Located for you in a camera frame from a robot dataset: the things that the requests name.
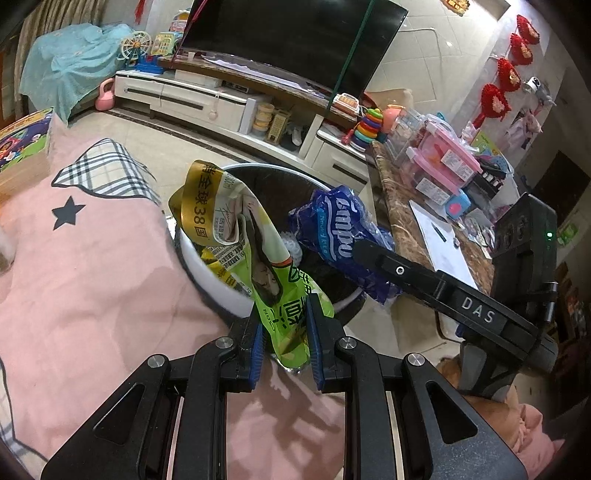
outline green plastic wrapper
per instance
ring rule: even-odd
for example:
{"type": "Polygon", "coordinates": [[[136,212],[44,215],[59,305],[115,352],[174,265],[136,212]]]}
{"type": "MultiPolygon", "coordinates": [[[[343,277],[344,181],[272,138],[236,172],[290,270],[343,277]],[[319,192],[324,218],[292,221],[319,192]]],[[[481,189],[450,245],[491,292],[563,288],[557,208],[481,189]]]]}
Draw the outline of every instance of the green plastic wrapper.
{"type": "Polygon", "coordinates": [[[317,293],[324,315],[329,298],[293,263],[265,209],[239,179],[211,163],[195,161],[183,187],[168,202],[177,223],[252,297],[273,350],[286,368],[310,359],[306,297],[317,293]]]}

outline pink kettlebell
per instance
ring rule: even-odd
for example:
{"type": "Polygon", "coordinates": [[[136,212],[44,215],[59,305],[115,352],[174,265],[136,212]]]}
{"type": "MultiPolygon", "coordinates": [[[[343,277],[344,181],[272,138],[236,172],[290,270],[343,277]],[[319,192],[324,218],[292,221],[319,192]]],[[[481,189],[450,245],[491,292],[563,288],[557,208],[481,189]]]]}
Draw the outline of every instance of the pink kettlebell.
{"type": "Polygon", "coordinates": [[[101,112],[110,110],[115,106],[115,92],[113,87],[105,90],[107,85],[112,85],[115,79],[107,79],[99,85],[99,97],[96,99],[95,108],[101,112]]]}

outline silver screw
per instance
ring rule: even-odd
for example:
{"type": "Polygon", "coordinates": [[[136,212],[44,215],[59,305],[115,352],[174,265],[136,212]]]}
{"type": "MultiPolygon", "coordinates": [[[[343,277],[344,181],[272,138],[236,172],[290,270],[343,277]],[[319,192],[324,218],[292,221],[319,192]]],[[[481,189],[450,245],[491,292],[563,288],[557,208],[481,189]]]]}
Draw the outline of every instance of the silver screw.
{"type": "Polygon", "coordinates": [[[234,340],[230,337],[220,337],[216,340],[216,347],[218,348],[230,348],[234,345],[234,340]]]}
{"type": "Polygon", "coordinates": [[[339,346],[341,348],[349,350],[357,346],[357,340],[355,340],[353,337],[343,337],[339,339],[339,346]]]}
{"type": "Polygon", "coordinates": [[[423,357],[420,353],[411,353],[408,356],[408,363],[414,365],[415,367],[420,367],[425,363],[425,357],[423,357]]]}
{"type": "Polygon", "coordinates": [[[162,355],[152,355],[148,358],[148,366],[150,368],[159,368],[164,365],[164,357],[162,355]]]}

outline black tv screen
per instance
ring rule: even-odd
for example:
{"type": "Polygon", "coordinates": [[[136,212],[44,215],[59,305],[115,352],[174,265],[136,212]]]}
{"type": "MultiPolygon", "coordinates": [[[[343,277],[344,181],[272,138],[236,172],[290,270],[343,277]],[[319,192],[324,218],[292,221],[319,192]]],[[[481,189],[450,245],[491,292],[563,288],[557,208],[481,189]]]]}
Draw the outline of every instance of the black tv screen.
{"type": "MultiPolygon", "coordinates": [[[[191,16],[203,0],[196,0],[191,16]]],[[[335,87],[369,0],[208,0],[183,47],[236,55],[335,87]]],[[[340,92],[360,97],[408,11],[377,0],[340,92]]]]}

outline red heart decoration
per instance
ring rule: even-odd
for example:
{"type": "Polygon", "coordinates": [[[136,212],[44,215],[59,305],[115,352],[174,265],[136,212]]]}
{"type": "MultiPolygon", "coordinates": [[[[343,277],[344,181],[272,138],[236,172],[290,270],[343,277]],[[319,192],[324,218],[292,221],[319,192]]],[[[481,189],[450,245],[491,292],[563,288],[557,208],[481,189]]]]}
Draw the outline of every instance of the red heart decoration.
{"type": "Polygon", "coordinates": [[[513,65],[529,65],[534,61],[534,54],[527,43],[516,33],[511,34],[511,54],[513,65]]]}
{"type": "Polygon", "coordinates": [[[527,43],[531,43],[532,45],[540,43],[540,34],[531,26],[531,22],[522,15],[517,15],[517,30],[519,30],[521,38],[527,43]]]}
{"type": "Polygon", "coordinates": [[[474,127],[476,128],[480,128],[487,117],[502,119],[508,112],[511,112],[505,94],[492,83],[487,83],[482,88],[480,104],[482,105],[482,113],[474,121],[474,127]]]}
{"type": "Polygon", "coordinates": [[[499,83],[504,92],[516,92],[521,86],[521,77],[507,59],[499,59],[497,64],[499,83]]]}

